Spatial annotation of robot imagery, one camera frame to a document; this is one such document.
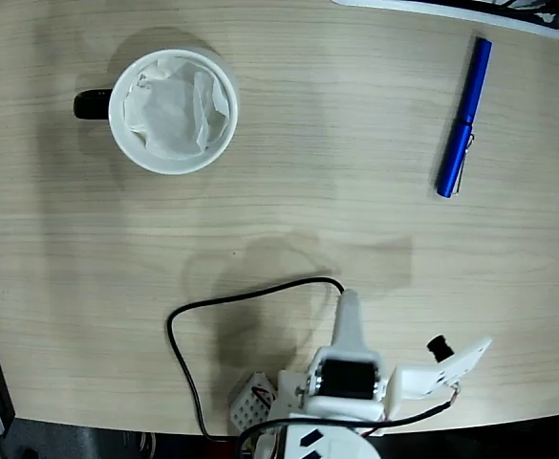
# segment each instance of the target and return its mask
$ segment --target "white plastic bracket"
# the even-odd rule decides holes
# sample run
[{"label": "white plastic bracket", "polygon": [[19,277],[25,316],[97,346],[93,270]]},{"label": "white plastic bracket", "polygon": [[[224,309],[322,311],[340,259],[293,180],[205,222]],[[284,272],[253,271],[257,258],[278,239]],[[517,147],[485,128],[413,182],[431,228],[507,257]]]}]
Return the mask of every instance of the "white plastic bracket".
[{"label": "white plastic bracket", "polygon": [[479,363],[490,344],[491,338],[485,337],[436,364],[397,365],[383,399],[388,419],[393,419],[398,414],[402,399],[422,399],[443,386],[458,383]]}]

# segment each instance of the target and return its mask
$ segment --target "black cable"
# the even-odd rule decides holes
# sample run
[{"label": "black cable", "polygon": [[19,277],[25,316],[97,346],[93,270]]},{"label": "black cable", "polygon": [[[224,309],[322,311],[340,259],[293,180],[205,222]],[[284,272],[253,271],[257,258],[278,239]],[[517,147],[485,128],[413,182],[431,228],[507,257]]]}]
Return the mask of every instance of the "black cable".
[{"label": "black cable", "polygon": [[173,334],[173,321],[175,320],[175,318],[179,314],[185,313],[186,311],[190,311],[192,309],[198,309],[198,308],[203,308],[205,306],[215,306],[215,305],[226,304],[226,303],[235,303],[237,301],[246,301],[248,299],[257,298],[259,296],[270,295],[276,292],[281,292],[283,290],[299,287],[301,285],[320,284],[320,283],[334,285],[341,294],[345,291],[344,287],[341,285],[340,282],[330,277],[308,277],[305,279],[299,279],[299,280],[294,280],[292,282],[287,282],[285,284],[277,285],[274,287],[269,287],[264,290],[250,292],[248,294],[225,296],[222,298],[207,299],[205,301],[197,301],[194,303],[186,304],[185,306],[176,309],[169,315],[169,317],[166,320],[166,334],[168,336],[169,342],[171,343],[171,347],[173,348],[173,353],[175,354],[175,357],[177,358],[177,361],[179,362],[180,367],[182,368],[183,375],[185,376],[185,380],[187,381],[187,384],[190,387],[190,393],[192,394],[192,401],[194,402],[194,409],[196,411],[196,420],[198,422],[199,428],[201,429],[201,433],[207,440],[211,442],[227,441],[224,437],[210,435],[209,432],[206,430],[206,427],[204,425],[203,409],[201,407],[201,398],[199,397],[199,392],[196,388],[196,384],[194,383],[194,380],[192,379],[192,374],[190,373],[190,370],[188,369],[187,364],[183,359],[182,352],[180,351],[179,346],[177,345],[177,341],[175,340],[175,335]]},{"label": "black cable", "polygon": [[268,428],[277,428],[283,426],[336,426],[336,427],[346,427],[346,428],[388,428],[388,427],[400,427],[407,426],[409,424],[418,423],[424,419],[431,418],[453,404],[452,400],[445,402],[444,404],[439,404],[427,411],[423,411],[415,416],[410,416],[408,418],[396,419],[394,421],[343,421],[339,419],[317,419],[317,418],[286,418],[286,419],[273,419],[272,421],[266,421],[264,423],[257,424],[256,426],[251,426],[250,428],[244,430],[236,441],[236,451],[234,454],[235,459],[244,459],[243,446],[245,442],[256,433],[260,433]]},{"label": "black cable", "polygon": [[[185,363],[185,359],[183,358],[182,352],[180,351],[179,346],[177,345],[175,335],[173,334],[173,322],[175,318],[179,314],[185,313],[186,311],[190,311],[192,309],[203,308],[205,306],[215,306],[220,304],[235,303],[238,301],[246,301],[248,299],[274,294],[294,287],[299,287],[306,284],[316,284],[316,283],[332,284],[336,287],[336,289],[341,294],[345,291],[344,287],[341,285],[340,282],[330,277],[308,277],[305,279],[294,280],[292,282],[287,282],[285,284],[269,287],[264,290],[250,292],[247,294],[224,296],[221,298],[208,299],[204,301],[197,301],[194,303],[186,304],[185,306],[176,309],[168,316],[166,320],[166,333],[169,342],[171,344],[171,348],[173,349],[173,353],[175,354],[175,357],[177,358],[177,361],[179,362],[180,367],[182,368],[183,375],[185,376],[185,379],[190,388],[190,392],[192,394],[192,401],[194,402],[194,408],[196,411],[196,420],[198,422],[201,433],[203,434],[205,439],[211,442],[227,441],[224,437],[210,435],[206,429],[206,426],[204,425],[203,409],[201,407],[201,398],[199,397],[196,384],[192,379],[192,374],[190,373],[190,370],[188,369],[187,364]],[[336,420],[336,419],[316,419],[316,418],[286,418],[286,419],[275,419],[272,421],[266,421],[256,426],[247,428],[241,433],[241,435],[239,435],[236,441],[235,457],[237,459],[243,459],[245,457],[243,452],[243,445],[245,444],[245,442],[252,435],[262,432],[263,430],[266,430],[268,428],[277,428],[281,426],[341,426],[346,428],[379,429],[379,428],[387,428],[387,427],[406,426],[441,413],[449,406],[451,406],[451,404],[453,404],[453,401],[454,398],[452,398],[449,402],[446,402],[444,404],[439,404],[438,406],[428,409],[427,411],[424,411],[415,416],[411,416],[409,418],[404,418],[404,419],[397,419],[394,421],[390,420],[390,421],[380,421],[380,422],[367,422],[367,421],[343,421],[343,420]]]}]

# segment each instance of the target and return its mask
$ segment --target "pen clip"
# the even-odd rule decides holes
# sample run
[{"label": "pen clip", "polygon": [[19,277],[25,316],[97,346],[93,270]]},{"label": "pen clip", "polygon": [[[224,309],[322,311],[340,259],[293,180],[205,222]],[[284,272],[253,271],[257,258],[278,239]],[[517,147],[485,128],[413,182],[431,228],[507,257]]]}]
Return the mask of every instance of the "pen clip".
[{"label": "pen clip", "polygon": [[470,137],[468,138],[468,144],[466,145],[466,149],[463,152],[463,159],[462,159],[462,164],[460,165],[460,172],[458,173],[458,180],[456,180],[455,186],[451,191],[451,196],[456,196],[460,192],[460,185],[462,184],[463,165],[466,162],[466,156],[468,156],[468,149],[470,148],[473,142],[474,142],[474,134],[470,134]]}]

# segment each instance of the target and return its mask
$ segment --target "black connector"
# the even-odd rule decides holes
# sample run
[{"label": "black connector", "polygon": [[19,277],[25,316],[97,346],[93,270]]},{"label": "black connector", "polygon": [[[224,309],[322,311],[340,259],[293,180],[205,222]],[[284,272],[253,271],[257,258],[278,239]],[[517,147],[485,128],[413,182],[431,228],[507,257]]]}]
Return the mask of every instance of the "black connector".
[{"label": "black connector", "polygon": [[449,347],[443,335],[438,335],[432,339],[428,342],[427,347],[428,351],[434,354],[434,358],[437,362],[444,361],[454,354],[453,349]]}]

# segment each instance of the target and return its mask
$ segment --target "floor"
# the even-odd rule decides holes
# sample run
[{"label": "floor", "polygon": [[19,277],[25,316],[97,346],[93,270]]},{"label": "floor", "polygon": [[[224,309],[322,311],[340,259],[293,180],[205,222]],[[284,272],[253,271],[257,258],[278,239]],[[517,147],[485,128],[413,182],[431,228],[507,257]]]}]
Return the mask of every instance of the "floor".
[{"label": "floor", "polygon": [[[135,432],[60,426],[16,419],[2,442],[6,459],[22,459],[27,448],[38,459],[144,459]],[[200,436],[155,436],[155,459],[230,459],[231,444]],[[503,459],[558,457],[559,416],[522,423],[438,432],[387,435],[371,440],[383,459]]]}]

